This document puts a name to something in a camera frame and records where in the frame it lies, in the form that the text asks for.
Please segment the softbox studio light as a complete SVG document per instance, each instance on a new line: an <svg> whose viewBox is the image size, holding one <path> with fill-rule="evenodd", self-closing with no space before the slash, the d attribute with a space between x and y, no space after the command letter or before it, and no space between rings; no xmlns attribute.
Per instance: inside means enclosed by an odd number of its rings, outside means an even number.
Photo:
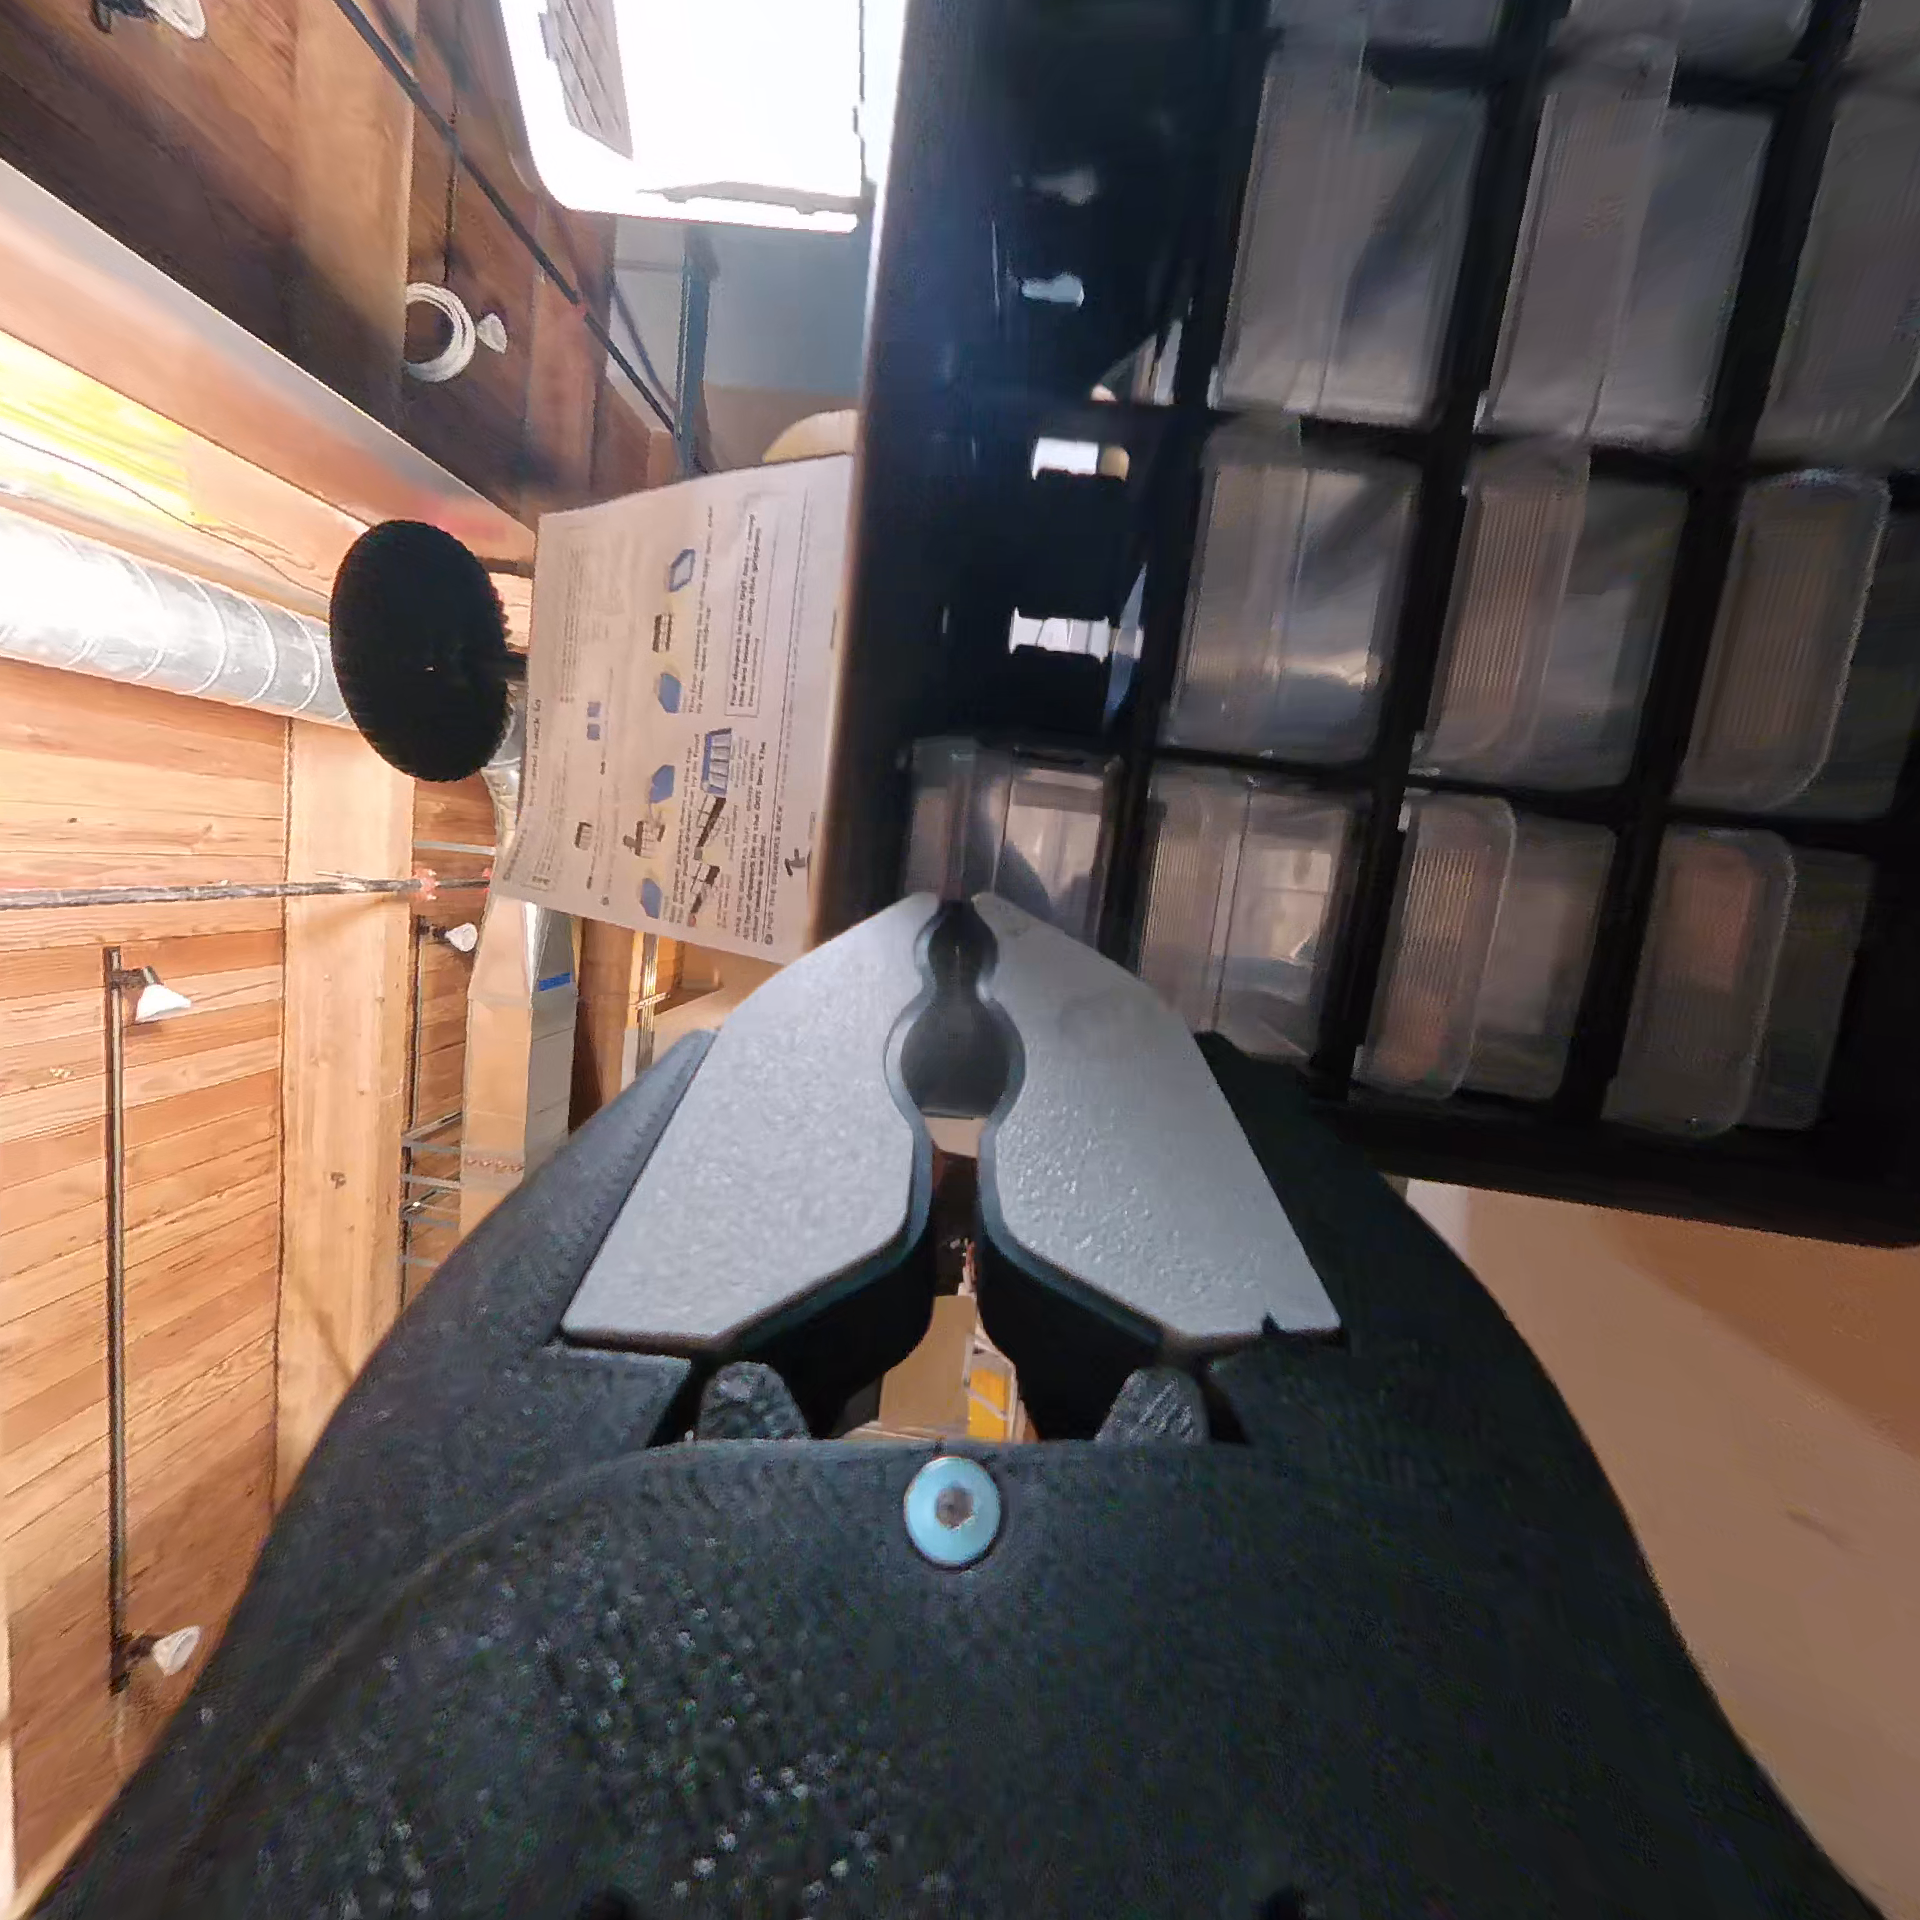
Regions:
<svg viewBox="0 0 1920 1920"><path fill-rule="evenodd" d="M860 2L501 2L544 193L618 219L850 234Z"/></svg>

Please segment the black drawer cabinet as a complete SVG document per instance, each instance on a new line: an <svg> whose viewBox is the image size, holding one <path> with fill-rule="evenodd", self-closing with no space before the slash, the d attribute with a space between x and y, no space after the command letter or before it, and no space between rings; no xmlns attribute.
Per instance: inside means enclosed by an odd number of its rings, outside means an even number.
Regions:
<svg viewBox="0 0 1920 1920"><path fill-rule="evenodd" d="M1209 374L1265 7L907 13L854 453L830 931L904 893L915 744L1090 753L1120 763L1090 946L1150 986L1145 790L1221 423ZM1916 1245L1916 751L1905 767L1881 845L1884 946L1845 1059L1866 1096L1850 1130L1686 1144L1365 1105L1340 1093L1337 1049L1294 1071L1184 1025L1253 1136L1337 1134L1417 1181Z"/></svg>

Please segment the silver air duct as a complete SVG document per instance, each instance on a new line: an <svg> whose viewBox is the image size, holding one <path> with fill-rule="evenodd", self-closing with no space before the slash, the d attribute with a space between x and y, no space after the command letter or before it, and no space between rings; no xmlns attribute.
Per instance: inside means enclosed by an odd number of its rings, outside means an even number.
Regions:
<svg viewBox="0 0 1920 1920"><path fill-rule="evenodd" d="M353 730L323 623L10 511L2 659Z"/></svg>

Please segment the grey desk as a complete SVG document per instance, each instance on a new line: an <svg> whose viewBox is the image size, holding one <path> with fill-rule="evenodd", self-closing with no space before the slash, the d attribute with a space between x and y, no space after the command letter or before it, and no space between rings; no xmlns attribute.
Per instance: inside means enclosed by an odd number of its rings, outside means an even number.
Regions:
<svg viewBox="0 0 1920 1920"><path fill-rule="evenodd" d="M1724 1711L1917 1913L1917 1254L1411 1184L1584 1426Z"/></svg>

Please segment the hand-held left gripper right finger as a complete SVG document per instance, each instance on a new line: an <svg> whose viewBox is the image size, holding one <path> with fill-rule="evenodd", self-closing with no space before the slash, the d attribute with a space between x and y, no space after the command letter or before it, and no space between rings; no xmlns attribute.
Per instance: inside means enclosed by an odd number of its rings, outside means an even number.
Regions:
<svg viewBox="0 0 1920 1920"><path fill-rule="evenodd" d="M1184 1021L1056 926L992 895L972 905L992 939L978 998L1013 1042L978 1144L996 1247L1181 1359L1336 1335L1329 1287Z"/></svg>

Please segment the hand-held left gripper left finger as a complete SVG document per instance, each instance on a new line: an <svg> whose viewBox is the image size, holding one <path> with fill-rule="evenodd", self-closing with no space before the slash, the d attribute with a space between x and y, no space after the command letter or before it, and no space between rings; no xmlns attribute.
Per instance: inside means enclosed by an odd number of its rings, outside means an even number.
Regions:
<svg viewBox="0 0 1920 1920"><path fill-rule="evenodd" d="M770 974L707 1039L561 1330L627 1354L769 1354L846 1310L900 1350L930 1139L900 1078L942 912L913 895Z"/></svg>

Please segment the printed instruction sheet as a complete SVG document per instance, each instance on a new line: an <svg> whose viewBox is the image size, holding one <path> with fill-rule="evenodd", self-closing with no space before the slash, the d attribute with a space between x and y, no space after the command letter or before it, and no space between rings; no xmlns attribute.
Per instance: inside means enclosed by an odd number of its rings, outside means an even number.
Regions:
<svg viewBox="0 0 1920 1920"><path fill-rule="evenodd" d="M837 453L542 519L502 897L805 954L852 483Z"/></svg>

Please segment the black round lamp head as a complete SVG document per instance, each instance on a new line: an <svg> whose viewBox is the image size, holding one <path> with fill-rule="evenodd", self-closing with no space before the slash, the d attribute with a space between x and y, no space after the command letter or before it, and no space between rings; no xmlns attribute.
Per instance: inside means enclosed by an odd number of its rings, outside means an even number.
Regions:
<svg viewBox="0 0 1920 1920"><path fill-rule="evenodd" d="M456 785L507 741L526 661L488 567L440 526L385 519L353 542L328 643L353 726L398 774Z"/></svg>

